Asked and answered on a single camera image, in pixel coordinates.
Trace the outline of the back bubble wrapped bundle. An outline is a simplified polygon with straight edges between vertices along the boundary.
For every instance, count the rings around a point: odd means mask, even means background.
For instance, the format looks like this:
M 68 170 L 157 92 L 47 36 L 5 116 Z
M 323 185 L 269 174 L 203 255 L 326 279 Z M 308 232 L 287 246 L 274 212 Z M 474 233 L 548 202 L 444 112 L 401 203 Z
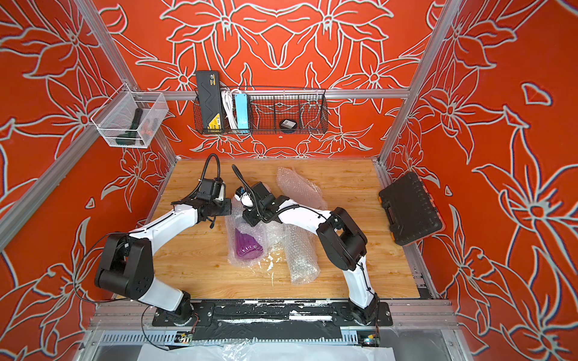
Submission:
M 321 189 L 293 168 L 279 167 L 276 181 L 281 193 L 309 208 L 327 210 Z

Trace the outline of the purple glass vase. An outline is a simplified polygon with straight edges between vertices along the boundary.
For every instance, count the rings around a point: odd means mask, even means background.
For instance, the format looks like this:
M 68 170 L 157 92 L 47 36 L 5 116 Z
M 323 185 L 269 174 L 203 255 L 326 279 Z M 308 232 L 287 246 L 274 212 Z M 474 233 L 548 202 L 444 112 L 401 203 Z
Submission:
M 249 261 L 255 260 L 262 256 L 263 247 L 257 240 L 249 235 L 235 229 L 235 254 L 239 260 Z

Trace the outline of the clear plastic wall bin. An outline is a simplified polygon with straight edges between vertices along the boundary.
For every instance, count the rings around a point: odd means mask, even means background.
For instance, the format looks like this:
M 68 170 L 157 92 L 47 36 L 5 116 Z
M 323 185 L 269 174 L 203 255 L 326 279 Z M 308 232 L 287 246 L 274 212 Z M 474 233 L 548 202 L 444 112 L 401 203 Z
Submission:
M 135 145 L 121 146 L 115 139 L 129 129 L 137 108 L 143 109 L 137 129 L 138 140 Z M 168 112 L 169 107 L 163 93 L 134 91 L 127 84 L 122 84 L 105 100 L 90 120 L 109 146 L 145 149 L 150 146 Z

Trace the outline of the black plastic tool case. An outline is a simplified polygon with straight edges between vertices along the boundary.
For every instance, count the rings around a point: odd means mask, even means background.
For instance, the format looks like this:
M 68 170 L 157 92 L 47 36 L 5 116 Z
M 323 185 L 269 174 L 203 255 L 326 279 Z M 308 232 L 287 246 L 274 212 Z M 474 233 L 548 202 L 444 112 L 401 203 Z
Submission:
M 445 229 L 430 193 L 413 171 L 381 190 L 379 201 L 396 245 L 405 247 Z

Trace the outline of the black box with yellow label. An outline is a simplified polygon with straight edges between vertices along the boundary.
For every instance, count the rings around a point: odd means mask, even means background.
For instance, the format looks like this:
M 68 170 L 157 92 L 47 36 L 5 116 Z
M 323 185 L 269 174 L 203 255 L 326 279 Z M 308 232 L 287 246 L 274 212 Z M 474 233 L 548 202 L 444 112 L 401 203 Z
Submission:
M 196 73 L 197 94 L 200 103 L 202 130 L 209 134 L 219 134 L 224 130 L 221 84 L 216 71 Z

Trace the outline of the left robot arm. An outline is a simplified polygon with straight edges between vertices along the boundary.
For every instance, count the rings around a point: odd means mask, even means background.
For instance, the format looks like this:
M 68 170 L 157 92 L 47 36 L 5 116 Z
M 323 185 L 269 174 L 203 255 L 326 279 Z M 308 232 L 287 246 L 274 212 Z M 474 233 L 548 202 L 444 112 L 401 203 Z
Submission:
M 96 271 L 95 285 L 102 290 L 164 311 L 176 323 L 193 315 L 189 293 L 158 279 L 154 255 L 183 231 L 231 214 L 231 199 L 221 177 L 218 156 L 210 154 L 197 186 L 172 203 L 162 217 L 128 233 L 112 233 L 106 239 Z

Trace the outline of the bubble wrap sheet of vase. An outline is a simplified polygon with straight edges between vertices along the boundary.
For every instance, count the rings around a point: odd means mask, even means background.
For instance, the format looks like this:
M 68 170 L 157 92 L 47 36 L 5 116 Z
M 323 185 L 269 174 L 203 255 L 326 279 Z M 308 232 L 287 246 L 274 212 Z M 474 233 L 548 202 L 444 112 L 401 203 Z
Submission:
M 241 202 L 233 200 L 231 215 L 225 217 L 228 263 L 251 277 L 265 278 L 267 283 L 288 281 L 283 225 L 260 222 L 252 227 L 243 219 L 243 211 Z

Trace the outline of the light blue box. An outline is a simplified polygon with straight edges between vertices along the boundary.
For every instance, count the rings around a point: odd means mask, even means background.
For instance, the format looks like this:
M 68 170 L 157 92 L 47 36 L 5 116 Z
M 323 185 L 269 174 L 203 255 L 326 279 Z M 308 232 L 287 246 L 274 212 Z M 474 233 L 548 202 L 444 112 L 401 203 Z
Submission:
M 240 132 L 249 132 L 249 121 L 248 121 L 248 96 L 244 93 L 237 93 L 234 96 L 235 107 L 236 107 L 236 122 L 237 129 Z

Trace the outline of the small black device in basket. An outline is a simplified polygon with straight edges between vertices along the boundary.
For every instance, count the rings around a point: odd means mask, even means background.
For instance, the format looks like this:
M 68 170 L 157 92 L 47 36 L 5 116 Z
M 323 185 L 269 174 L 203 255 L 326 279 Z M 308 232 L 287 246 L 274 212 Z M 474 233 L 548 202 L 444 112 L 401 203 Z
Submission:
M 298 127 L 298 122 L 291 119 L 284 119 L 279 123 L 282 132 L 294 132 Z

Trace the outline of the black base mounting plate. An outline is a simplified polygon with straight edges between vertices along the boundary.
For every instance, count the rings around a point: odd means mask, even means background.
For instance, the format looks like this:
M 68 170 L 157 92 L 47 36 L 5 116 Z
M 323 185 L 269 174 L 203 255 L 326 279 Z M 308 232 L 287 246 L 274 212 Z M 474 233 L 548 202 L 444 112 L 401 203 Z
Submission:
M 203 341 L 374 344 L 382 328 L 393 325 L 389 305 L 379 304 L 373 319 L 362 321 L 347 301 L 209 300 L 193 302 L 187 321 L 156 310 L 155 328 L 176 331 L 173 344 Z

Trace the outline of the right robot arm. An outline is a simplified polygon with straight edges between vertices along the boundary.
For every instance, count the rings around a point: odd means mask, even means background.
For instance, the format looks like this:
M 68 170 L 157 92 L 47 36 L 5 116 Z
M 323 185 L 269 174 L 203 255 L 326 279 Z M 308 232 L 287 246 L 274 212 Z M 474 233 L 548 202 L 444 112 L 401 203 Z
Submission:
M 236 165 L 232 166 L 242 186 L 235 198 L 244 207 L 242 217 L 250 226 L 277 222 L 298 227 L 318 236 L 328 260 L 343 271 L 349 290 L 349 309 L 361 325 L 376 323 L 380 299 L 367 271 L 367 236 L 343 208 L 322 211 L 274 196 L 261 182 L 250 186 Z

